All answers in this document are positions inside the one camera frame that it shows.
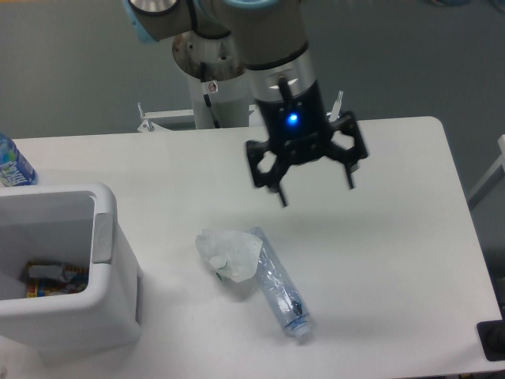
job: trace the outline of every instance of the white trash bin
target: white trash bin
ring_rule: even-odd
[[[29,261],[89,267],[88,286],[26,298]],[[141,276],[108,187],[0,189],[0,335],[38,350],[131,343],[140,337]]]

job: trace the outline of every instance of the clear plastic bottle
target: clear plastic bottle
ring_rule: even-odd
[[[312,328],[305,302],[281,265],[263,229],[254,227],[249,233],[263,240],[255,275],[257,283],[284,331],[297,340],[303,340]]]

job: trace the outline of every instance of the crumpled plastic wrap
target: crumpled plastic wrap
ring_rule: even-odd
[[[196,248],[208,267],[237,283],[256,274],[262,245],[261,238],[244,231],[204,229],[196,237]]]

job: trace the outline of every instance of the white table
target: white table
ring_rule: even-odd
[[[253,189],[262,128],[17,141],[41,184],[103,182],[144,269],[132,346],[39,355],[0,339],[9,378],[393,378],[501,370],[476,324],[500,318],[443,127],[361,123],[371,153],[349,191],[327,159],[292,168],[290,206]],[[259,225],[312,313],[305,346],[260,291],[228,291],[194,246],[203,227]]]

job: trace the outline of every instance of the water bottle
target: water bottle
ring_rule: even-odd
[[[14,141],[0,133],[0,182],[5,187],[36,184],[37,173]]]
[[[312,328],[305,302],[281,265],[263,229],[254,227],[249,233],[263,240],[255,277],[271,310],[288,335],[295,336],[297,340],[304,339]]]

